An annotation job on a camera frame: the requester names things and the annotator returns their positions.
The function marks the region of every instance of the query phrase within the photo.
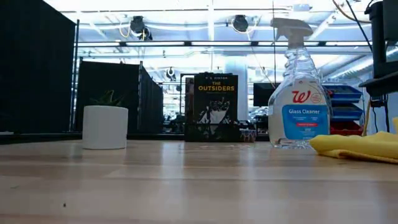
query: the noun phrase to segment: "red storage bin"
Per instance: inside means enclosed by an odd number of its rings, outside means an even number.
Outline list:
[[[342,136],[358,135],[361,136],[363,127],[357,125],[354,121],[342,121],[330,123],[330,134],[339,134]]]

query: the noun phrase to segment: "red w logo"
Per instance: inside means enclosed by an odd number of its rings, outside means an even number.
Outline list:
[[[292,93],[294,94],[293,103],[304,103],[311,95],[310,90],[307,92],[307,96],[305,96],[305,93],[300,93],[299,91],[292,91]]]

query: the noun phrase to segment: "black curtain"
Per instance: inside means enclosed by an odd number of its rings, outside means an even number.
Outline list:
[[[145,68],[141,70],[141,106],[139,132],[159,134],[163,124],[163,89],[153,81]]]
[[[2,0],[0,131],[68,131],[75,23],[41,0]]]
[[[128,133],[137,132],[139,65],[83,61],[79,67],[76,103],[76,131],[83,129],[84,107],[93,105],[108,90],[114,98],[124,96],[122,107],[129,110]]]

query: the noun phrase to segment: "glass cleaner bottle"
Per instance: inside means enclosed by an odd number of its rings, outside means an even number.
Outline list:
[[[330,133],[330,108],[317,69],[304,47],[311,27],[300,20],[275,18],[277,39],[285,36],[289,47],[284,81],[269,100],[269,138],[274,147],[307,148],[308,140]]]

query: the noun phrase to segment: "potted plant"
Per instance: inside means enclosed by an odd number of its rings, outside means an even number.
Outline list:
[[[84,149],[124,149],[127,143],[128,109],[123,108],[125,96],[113,99],[108,90],[83,112]]]

